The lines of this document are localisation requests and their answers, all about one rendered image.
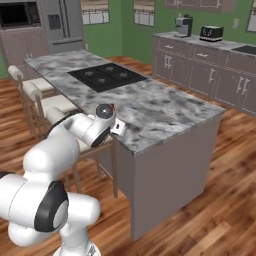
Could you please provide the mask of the grey fridge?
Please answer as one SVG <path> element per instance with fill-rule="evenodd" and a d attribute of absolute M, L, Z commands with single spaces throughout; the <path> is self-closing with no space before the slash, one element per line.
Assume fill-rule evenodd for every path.
<path fill-rule="evenodd" d="M 38 0 L 52 54 L 85 48 L 80 0 Z"/>

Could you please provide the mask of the black toaster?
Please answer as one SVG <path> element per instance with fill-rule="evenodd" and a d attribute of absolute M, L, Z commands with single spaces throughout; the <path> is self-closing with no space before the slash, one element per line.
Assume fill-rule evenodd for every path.
<path fill-rule="evenodd" d="M 201 28 L 199 39 L 207 42 L 218 42 L 223 39 L 223 32 L 222 26 L 206 25 Z"/>

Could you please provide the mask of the black built-in microwave oven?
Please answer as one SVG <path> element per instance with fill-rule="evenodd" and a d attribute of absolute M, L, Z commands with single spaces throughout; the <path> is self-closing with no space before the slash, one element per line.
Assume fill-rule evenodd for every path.
<path fill-rule="evenodd" d="M 0 27 L 2 29 L 40 25 L 41 21 L 36 1 L 0 2 Z"/>

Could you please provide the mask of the grey wall cupboard run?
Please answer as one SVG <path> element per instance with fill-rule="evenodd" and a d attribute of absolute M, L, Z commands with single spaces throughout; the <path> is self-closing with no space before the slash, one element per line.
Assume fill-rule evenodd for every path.
<path fill-rule="evenodd" d="M 237 0 L 164 0 L 166 8 L 215 13 L 228 13 L 236 9 Z"/>

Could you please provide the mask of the wooden stool with cream cushion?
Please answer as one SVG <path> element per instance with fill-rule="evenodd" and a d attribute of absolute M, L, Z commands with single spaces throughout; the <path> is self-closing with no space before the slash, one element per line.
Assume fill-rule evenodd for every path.
<path fill-rule="evenodd" d="M 46 119 L 51 124 L 56 124 L 64 117 L 64 113 L 58 108 L 49 108 L 46 112 Z M 93 157 L 96 161 L 98 177 L 105 173 L 109 178 L 113 180 L 113 193 L 114 197 L 118 197 L 118 184 L 117 184 L 117 170 L 116 170 L 116 156 L 115 156 L 115 145 L 111 137 L 108 137 L 102 144 L 98 147 L 90 148 L 81 140 L 78 141 L 80 146 L 80 158 L 87 159 Z M 109 174 L 107 170 L 99 163 L 99 155 L 104 150 L 110 150 L 111 164 L 112 164 L 112 174 Z"/>
<path fill-rule="evenodd" d="M 44 98 L 55 94 L 55 89 L 43 78 L 25 80 L 23 72 L 14 65 L 7 69 L 11 78 L 17 83 L 18 89 L 23 95 L 28 96 L 31 100 L 35 100 L 36 96 Z"/>
<path fill-rule="evenodd" d="M 64 113 L 77 109 L 77 107 L 63 95 L 44 98 L 42 92 L 32 82 L 23 83 L 22 92 L 29 127 L 32 129 L 32 133 L 37 139 L 46 134 L 48 123 L 46 112 L 51 107 L 59 108 Z"/>

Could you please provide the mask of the grey marble kitchen island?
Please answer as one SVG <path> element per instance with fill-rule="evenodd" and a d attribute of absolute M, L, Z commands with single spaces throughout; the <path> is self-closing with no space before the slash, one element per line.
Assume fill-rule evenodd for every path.
<path fill-rule="evenodd" d="M 85 113 L 115 105 L 126 123 L 114 138 L 118 187 L 137 240 L 202 193 L 224 109 L 152 78 L 98 93 L 69 75 L 106 62 L 84 50 L 25 60 Z"/>

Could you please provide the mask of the black sink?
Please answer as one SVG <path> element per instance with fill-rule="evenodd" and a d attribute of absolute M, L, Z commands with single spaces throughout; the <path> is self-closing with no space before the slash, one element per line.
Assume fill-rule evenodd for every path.
<path fill-rule="evenodd" d="M 256 56 L 256 46 L 244 45 L 241 47 L 233 48 L 233 51 Z"/>

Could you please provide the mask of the grey coffee machine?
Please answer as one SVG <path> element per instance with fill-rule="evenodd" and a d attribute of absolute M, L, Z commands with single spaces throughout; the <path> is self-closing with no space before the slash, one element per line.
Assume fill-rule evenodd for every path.
<path fill-rule="evenodd" d="M 192 33 L 193 17 L 189 14 L 179 16 L 175 19 L 175 26 L 177 28 L 176 37 L 190 37 Z"/>

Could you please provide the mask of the grey base cupboard run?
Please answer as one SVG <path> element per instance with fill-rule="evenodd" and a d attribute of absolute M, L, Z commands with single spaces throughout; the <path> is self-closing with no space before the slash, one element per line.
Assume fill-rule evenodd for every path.
<path fill-rule="evenodd" d="M 244 45 L 155 34 L 152 74 L 256 118 L 256 56 L 233 51 Z"/>

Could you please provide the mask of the black hob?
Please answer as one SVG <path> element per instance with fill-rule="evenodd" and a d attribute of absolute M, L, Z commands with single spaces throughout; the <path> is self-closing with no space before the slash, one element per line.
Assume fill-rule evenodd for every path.
<path fill-rule="evenodd" d="M 96 92 L 104 92 L 146 80 L 145 76 L 115 63 L 70 71 L 69 75 Z"/>

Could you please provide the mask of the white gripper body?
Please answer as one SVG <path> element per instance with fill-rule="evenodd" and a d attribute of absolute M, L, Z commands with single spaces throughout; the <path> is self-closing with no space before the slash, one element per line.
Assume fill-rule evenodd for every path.
<path fill-rule="evenodd" d="M 126 124 L 121 120 L 116 120 L 113 128 L 111 129 L 111 133 L 122 136 L 125 133 L 125 130 Z"/>

